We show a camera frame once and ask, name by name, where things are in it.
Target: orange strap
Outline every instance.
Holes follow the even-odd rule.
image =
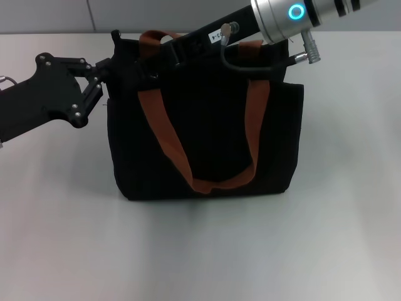
[[[149,53],[152,55],[156,54],[160,47],[160,40],[165,35],[166,33],[163,32],[146,32],[146,40],[140,39],[141,54],[143,53],[145,57],[149,57]],[[150,39],[152,37],[155,37],[156,40],[146,45],[141,44],[143,41],[150,41],[148,38]],[[246,45],[246,48],[249,49],[251,47],[251,44],[249,43],[243,45]],[[261,43],[258,43],[259,46],[256,44],[254,45],[255,48],[259,48],[260,50]],[[259,50],[253,50],[253,53],[256,54]],[[249,82],[245,108],[245,133],[249,152],[252,157],[252,164],[237,176],[222,182],[210,182],[194,179],[188,158],[165,110],[160,89],[138,92],[138,96],[149,126],[155,134],[164,154],[173,162],[174,166],[194,191],[208,194],[213,188],[233,189],[246,185],[255,177],[259,156],[259,136],[264,112],[266,111],[268,103],[269,93],[270,86],[267,80],[255,80]]]

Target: white tabletop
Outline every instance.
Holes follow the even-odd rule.
[[[54,121],[5,143],[0,300],[401,300],[401,33],[315,38],[322,61],[286,76],[305,84],[305,106],[298,168],[282,195],[124,200],[107,96],[84,129]],[[41,52],[93,64],[113,43],[0,36],[0,73],[29,78]]]

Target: label sticker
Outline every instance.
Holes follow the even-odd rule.
[[[209,33],[209,39],[212,44],[220,41],[222,37],[223,35],[221,34],[221,29]]]

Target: black bracket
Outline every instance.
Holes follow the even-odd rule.
[[[36,72],[29,80],[0,91],[1,142],[55,119],[82,128],[103,96],[102,74],[85,59],[41,53],[35,61]],[[75,77],[88,80],[84,92]]]

